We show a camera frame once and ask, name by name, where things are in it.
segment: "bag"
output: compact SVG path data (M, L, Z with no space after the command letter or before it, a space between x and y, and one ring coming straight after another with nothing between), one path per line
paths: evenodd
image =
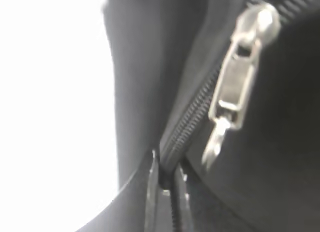
M108 0L122 189L79 232L319 231L319 9Z

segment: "zipper slider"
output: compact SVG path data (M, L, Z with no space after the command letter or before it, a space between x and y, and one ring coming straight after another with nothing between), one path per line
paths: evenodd
M260 53L280 26L277 10L268 3L252 6L237 18L208 113L215 128L202 156L207 170L220 153L226 132L242 127Z

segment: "zipper pull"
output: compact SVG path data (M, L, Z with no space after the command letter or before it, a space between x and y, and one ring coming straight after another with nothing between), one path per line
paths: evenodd
M207 170L220 153L226 132L242 127L260 53L280 26L277 10L268 3L252 6L237 18L208 113L215 128L202 156Z

